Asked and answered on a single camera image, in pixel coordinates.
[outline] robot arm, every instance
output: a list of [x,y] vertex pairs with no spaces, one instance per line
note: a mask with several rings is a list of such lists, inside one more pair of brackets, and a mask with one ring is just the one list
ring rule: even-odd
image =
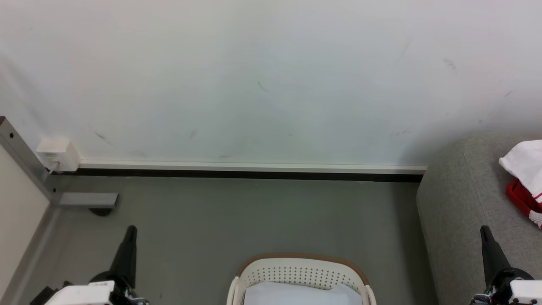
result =
[[64,282],[63,288],[46,287],[30,305],[150,305],[137,297],[136,287],[137,228],[129,226],[109,271],[92,278],[88,285]]
[[527,272],[513,268],[488,226],[480,228],[483,271],[486,290],[476,294],[471,304],[537,304],[542,301],[542,281]]

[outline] white towel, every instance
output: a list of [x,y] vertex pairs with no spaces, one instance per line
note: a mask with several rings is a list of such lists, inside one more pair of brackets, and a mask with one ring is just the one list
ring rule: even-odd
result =
[[542,140],[519,143],[499,159],[499,164],[518,178],[542,207]]
[[245,305],[362,305],[352,288],[337,284],[331,290],[282,283],[262,282],[247,289]]

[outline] metal frame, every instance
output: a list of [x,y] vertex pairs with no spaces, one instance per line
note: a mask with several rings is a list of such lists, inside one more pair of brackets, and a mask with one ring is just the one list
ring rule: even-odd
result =
[[49,175],[49,172],[23,141],[15,128],[2,116],[0,116],[0,145],[15,160],[43,195],[53,202],[58,191],[55,180]]
[[117,193],[65,193],[6,117],[0,116],[0,145],[53,206],[114,208]]

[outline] basket rim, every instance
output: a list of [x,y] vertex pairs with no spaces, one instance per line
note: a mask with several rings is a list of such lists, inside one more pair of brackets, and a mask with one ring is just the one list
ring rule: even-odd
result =
[[259,254],[256,256],[252,256],[249,258],[241,267],[239,268],[239,271],[237,272],[237,276],[241,277],[243,274],[243,271],[253,262],[260,260],[260,259],[268,259],[268,258],[302,258],[302,259],[313,259],[313,260],[323,260],[325,262],[330,263],[337,263],[341,265],[345,265],[349,267],[350,269],[354,270],[355,273],[358,274],[358,276],[362,279],[362,282],[365,286],[369,285],[369,280],[363,273],[363,271],[356,266],[354,263],[350,262],[347,259],[342,259],[338,257],[333,256],[325,256],[325,255],[318,255],[318,254],[307,254],[307,253],[265,253],[265,254]]

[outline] electrical outlet box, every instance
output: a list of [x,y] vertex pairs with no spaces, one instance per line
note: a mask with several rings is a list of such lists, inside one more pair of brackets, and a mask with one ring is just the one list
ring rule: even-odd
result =
[[55,162],[58,162],[59,165],[55,170],[76,171],[81,162],[81,157],[73,143],[70,139],[64,137],[41,139],[36,152],[44,162],[45,167],[49,169],[55,166]]

